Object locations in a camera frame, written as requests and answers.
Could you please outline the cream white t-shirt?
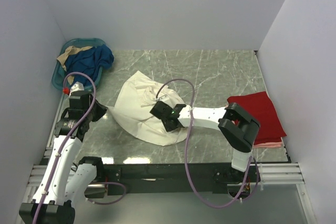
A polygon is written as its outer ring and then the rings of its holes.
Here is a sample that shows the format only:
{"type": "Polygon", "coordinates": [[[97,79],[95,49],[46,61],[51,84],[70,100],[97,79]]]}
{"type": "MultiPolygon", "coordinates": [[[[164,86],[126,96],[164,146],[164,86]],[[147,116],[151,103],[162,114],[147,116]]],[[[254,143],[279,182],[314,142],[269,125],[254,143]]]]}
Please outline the cream white t-shirt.
{"type": "Polygon", "coordinates": [[[108,107],[114,120],[132,136],[159,146],[168,146],[182,142],[187,137],[187,129],[167,132],[161,120],[150,111],[157,102],[156,94],[170,107],[183,104],[184,101],[172,89],[164,87],[140,71],[132,75],[122,86],[114,106],[108,107]]]}

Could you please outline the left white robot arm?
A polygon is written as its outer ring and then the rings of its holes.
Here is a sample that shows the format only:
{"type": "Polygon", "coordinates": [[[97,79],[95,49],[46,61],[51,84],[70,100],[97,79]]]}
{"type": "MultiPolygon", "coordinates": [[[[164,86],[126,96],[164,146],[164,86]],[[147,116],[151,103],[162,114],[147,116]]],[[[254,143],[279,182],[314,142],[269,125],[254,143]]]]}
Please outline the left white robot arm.
{"type": "Polygon", "coordinates": [[[107,108],[88,91],[74,91],[55,125],[54,145],[44,176],[31,202],[23,203],[19,216],[24,223],[73,223],[75,206],[85,198],[90,183],[105,181],[100,157],[86,156],[76,171],[73,161],[81,149],[90,122],[102,118],[107,108]]]}

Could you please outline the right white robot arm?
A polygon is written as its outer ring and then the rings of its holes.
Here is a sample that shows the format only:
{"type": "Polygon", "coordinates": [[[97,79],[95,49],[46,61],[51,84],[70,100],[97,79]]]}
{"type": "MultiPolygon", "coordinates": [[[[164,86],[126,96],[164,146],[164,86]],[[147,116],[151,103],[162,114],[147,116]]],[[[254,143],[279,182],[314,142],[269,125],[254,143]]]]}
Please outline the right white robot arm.
{"type": "Polygon", "coordinates": [[[158,101],[150,113],[161,120],[167,132],[187,127],[219,130],[234,149],[230,175],[241,182],[248,175],[248,162],[260,130],[260,122],[237,103],[221,108],[198,108],[186,104],[170,107],[158,101]]]}

